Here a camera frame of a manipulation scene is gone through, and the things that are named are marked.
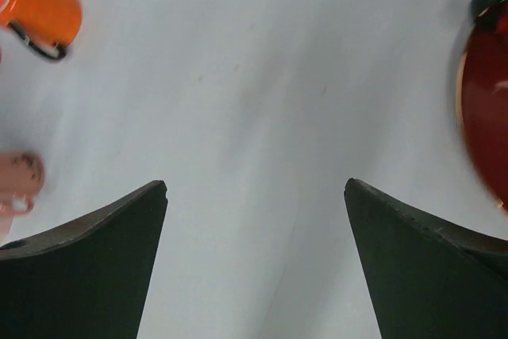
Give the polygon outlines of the small salmon mug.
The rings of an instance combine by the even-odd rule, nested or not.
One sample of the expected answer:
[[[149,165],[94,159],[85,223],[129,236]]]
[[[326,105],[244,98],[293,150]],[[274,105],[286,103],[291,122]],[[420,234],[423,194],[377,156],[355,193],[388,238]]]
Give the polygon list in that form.
[[[33,210],[44,185],[43,160],[34,152],[1,152],[1,241],[15,218]]]

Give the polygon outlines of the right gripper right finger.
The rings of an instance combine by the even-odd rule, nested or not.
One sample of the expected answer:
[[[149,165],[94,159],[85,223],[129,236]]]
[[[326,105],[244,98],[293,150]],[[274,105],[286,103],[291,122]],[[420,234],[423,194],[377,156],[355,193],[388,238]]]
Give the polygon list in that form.
[[[359,179],[344,201],[383,338],[505,338],[507,243]]]

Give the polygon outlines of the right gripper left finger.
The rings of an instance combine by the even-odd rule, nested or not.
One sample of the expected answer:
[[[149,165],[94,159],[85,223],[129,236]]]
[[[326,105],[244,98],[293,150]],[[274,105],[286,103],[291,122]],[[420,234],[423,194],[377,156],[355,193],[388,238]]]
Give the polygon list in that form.
[[[135,338],[167,210],[152,181],[1,247],[3,338]]]

